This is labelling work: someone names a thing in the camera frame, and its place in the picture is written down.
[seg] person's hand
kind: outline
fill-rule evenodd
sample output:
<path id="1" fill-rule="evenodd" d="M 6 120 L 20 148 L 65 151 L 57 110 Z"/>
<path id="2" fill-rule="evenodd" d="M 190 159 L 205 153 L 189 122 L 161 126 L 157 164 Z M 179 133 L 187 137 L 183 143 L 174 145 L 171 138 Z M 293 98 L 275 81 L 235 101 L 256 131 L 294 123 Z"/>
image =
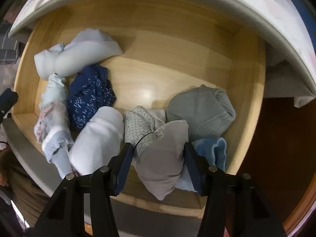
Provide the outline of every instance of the person's hand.
<path id="1" fill-rule="evenodd" d="M 0 185 L 6 186 L 7 185 L 7 176 L 0 172 Z"/>

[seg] plaid fabric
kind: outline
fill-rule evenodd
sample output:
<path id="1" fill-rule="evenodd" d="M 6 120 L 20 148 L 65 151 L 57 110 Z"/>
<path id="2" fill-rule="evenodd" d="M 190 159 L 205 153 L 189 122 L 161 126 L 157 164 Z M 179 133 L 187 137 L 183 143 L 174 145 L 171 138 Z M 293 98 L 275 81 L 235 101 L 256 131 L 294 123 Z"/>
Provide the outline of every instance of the plaid fabric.
<path id="1" fill-rule="evenodd" d="M 8 37 L 11 24 L 0 23 L 0 64 L 15 64 L 19 57 L 19 42 Z"/>

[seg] pale blue cloth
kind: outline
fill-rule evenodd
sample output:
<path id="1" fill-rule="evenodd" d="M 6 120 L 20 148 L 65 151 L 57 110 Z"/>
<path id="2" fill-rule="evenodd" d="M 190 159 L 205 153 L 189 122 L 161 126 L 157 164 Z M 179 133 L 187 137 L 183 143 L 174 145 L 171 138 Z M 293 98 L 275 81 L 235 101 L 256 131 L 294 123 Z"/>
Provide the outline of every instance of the pale blue cloth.
<path id="1" fill-rule="evenodd" d="M 204 156 L 210 166 L 217 166 L 223 171 L 225 170 L 226 141 L 224 138 L 212 137 L 200 139 L 192 142 L 192 145 L 197 155 Z M 176 184 L 176 188 L 186 191 L 195 191 L 185 163 L 183 164 L 181 177 Z"/>

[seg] blue towel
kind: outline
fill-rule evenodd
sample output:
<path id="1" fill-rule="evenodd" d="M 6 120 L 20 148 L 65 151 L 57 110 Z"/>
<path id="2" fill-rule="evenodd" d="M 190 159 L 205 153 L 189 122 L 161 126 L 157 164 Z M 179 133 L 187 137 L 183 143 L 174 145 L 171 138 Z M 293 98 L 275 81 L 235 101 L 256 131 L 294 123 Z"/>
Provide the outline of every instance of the blue towel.
<path id="1" fill-rule="evenodd" d="M 226 163 L 226 141 L 221 137 L 212 137 L 200 139 L 192 142 L 192 145 L 197 152 L 197 155 L 204 156 L 210 166 L 217 166 L 225 170 Z M 176 184 L 176 188 L 195 191 L 188 172 L 188 168 L 183 164 L 181 177 Z"/>
<path id="2" fill-rule="evenodd" d="M 100 107 L 112 106 L 116 97 L 107 79 L 107 68 L 84 67 L 69 86 L 67 110 L 70 125 L 83 129 Z"/>

